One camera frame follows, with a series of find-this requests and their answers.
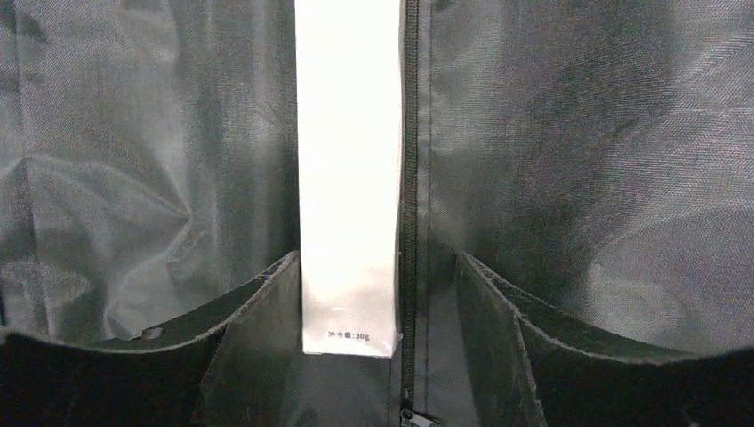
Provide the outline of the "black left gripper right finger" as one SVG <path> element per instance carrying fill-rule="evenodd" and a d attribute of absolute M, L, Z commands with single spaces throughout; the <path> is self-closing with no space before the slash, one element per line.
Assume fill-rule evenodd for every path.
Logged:
<path fill-rule="evenodd" d="M 470 254 L 454 273 L 482 426 L 750 426 L 753 352 L 696 355 L 586 324 Z"/>

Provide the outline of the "white cosmetic box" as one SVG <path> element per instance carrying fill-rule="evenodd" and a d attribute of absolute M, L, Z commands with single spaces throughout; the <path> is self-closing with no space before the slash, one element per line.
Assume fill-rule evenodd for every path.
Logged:
<path fill-rule="evenodd" d="M 302 345 L 388 359 L 399 340 L 400 1 L 294 5 Z"/>

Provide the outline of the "green hard-shell suitcase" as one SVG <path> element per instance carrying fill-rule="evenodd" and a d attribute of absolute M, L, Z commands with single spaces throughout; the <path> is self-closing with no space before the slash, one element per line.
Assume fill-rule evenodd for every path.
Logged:
<path fill-rule="evenodd" d="M 750 1 L 400 1 L 399 352 L 275 426 L 482 426 L 455 263 L 591 326 L 753 352 Z M 300 257 L 291 1 L 1 4 L 1 330 L 141 338 Z"/>

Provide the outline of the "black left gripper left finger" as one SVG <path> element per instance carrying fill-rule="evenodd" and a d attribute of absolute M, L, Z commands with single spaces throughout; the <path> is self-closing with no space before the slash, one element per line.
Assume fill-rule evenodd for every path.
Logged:
<path fill-rule="evenodd" d="M 1 330 L 4 426 L 275 426 L 299 349 L 300 257 L 141 338 Z"/>

